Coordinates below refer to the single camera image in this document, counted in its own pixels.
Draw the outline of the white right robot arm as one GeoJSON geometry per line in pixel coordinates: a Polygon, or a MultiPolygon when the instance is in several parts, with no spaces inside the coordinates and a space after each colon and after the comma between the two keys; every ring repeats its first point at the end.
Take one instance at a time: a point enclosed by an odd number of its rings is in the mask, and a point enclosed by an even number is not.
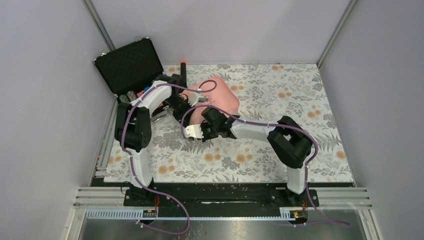
{"type": "Polygon", "coordinates": [[[318,145],[292,118],[283,116],[277,122],[259,122],[238,115],[226,115],[216,107],[207,107],[201,114],[204,121],[186,127],[186,135],[193,132],[192,138],[202,141],[222,137],[269,143],[287,167],[287,201],[299,206],[307,199],[306,165],[317,155],[318,145]]]}

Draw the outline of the pink medicine kit bag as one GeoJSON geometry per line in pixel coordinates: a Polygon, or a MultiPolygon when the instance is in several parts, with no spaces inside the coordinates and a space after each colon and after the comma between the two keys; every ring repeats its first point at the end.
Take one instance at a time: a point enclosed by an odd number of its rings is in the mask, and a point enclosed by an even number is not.
{"type": "MultiPolygon", "coordinates": [[[[217,87],[213,91],[201,93],[205,98],[208,99],[208,101],[198,102],[196,106],[213,105],[232,115],[239,115],[238,111],[240,107],[240,101],[230,90],[224,80],[216,76],[211,77],[208,80],[215,81],[217,83],[217,87]]],[[[204,82],[206,82],[206,80],[189,87],[189,89],[197,90],[199,86],[202,85],[204,82]]],[[[213,82],[207,82],[203,84],[199,89],[201,89],[202,91],[209,90],[213,88],[214,85],[215,84],[213,82]]],[[[190,97],[195,92],[184,90],[182,93],[190,97]]],[[[204,117],[201,115],[204,109],[205,107],[199,107],[192,111],[191,116],[189,118],[190,125],[201,124],[205,120],[204,117]]]]}

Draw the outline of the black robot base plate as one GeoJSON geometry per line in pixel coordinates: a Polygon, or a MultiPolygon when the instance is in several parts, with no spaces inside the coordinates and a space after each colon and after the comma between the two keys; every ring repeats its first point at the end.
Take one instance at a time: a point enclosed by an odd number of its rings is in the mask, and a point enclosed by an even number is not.
{"type": "Polygon", "coordinates": [[[132,184],[125,207],[152,207],[159,217],[237,218],[279,217],[280,209],[320,205],[316,190],[292,193],[285,183],[152,183],[149,190],[132,184]]]}

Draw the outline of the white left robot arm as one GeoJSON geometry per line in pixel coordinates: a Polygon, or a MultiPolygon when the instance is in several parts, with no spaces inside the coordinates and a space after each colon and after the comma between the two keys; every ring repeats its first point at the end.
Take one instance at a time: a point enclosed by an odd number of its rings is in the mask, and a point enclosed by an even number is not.
{"type": "Polygon", "coordinates": [[[144,206],[152,204],[155,192],[147,187],[153,180],[147,147],[152,138],[151,117],[161,105],[168,105],[176,121],[184,127],[190,123],[191,114],[183,118],[190,108],[180,93],[187,88],[187,74],[159,75],[140,97],[130,103],[120,103],[117,107],[114,138],[119,141],[124,152],[129,154],[130,183],[139,189],[136,199],[144,206]]]}

